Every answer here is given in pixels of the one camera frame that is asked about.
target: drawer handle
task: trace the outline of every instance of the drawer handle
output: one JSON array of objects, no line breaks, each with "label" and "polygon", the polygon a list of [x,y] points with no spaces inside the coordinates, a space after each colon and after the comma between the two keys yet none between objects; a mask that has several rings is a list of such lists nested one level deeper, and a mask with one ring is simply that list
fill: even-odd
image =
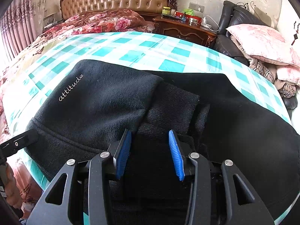
[{"label": "drawer handle", "polygon": [[186,40],[187,37],[182,37],[182,36],[180,35],[180,36],[179,36],[179,39],[181,39],[181,40]]}]

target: green plastic bag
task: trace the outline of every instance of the green plastic bag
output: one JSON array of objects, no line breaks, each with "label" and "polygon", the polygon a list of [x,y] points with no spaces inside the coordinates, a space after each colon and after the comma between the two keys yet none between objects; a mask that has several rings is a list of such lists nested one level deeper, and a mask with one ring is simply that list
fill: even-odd
[{"label": "green plastic bag", "polygon": [[194,16],[194,15],[195,15],[195,14],[194,14],[194,10],[193,10],[193,9],[189,9],[189,8],[183,9],[182,12],[183,12],[183,13],[186,13],[187,15],[191,15],[191,16]]}]

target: person's hand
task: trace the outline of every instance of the person's hand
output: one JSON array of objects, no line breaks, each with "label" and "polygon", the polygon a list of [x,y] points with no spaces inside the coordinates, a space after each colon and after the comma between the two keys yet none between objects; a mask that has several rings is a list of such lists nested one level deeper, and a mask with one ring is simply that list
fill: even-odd
[{"label": "person's hand", "polygon": [[10,206],[20,209],[23,203],[23,199],[20,195],[20,190],[17,187],[17,181],[14,177],[14,172],[7,163],[6,176],[8,183],[5,185],[5,193],[7,195],[6,201]]}]

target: yellow jar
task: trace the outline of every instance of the yellow jar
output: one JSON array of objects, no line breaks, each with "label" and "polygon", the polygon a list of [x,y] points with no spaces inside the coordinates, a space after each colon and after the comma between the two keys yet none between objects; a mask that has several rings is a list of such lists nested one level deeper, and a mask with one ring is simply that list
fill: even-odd
[{"label": "yellow jar", "polygon": [[164,7],[163,8],[162,14],[170,15],[170,13],[171,13],[171,8],[170,7]]}]

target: black sweatshirt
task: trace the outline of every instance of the black sweatshirt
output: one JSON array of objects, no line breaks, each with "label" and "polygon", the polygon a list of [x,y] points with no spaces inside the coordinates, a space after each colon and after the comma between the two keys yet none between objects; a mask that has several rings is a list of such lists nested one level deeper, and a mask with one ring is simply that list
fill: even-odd
[{"label": "black sweatshirt", "polygon": [[68,159],[89,160],[125,128],[133,132],[124,186],[112,183],[117,224],[184,223],[189,189],[174,171],[170,129],[192,136],[191,147],[211,161],[232,159],[275,219],[300,190],[299,135],[222,74],[143,72],[83,60],[27,128],[40,138],[26,151],[49,180]]}]

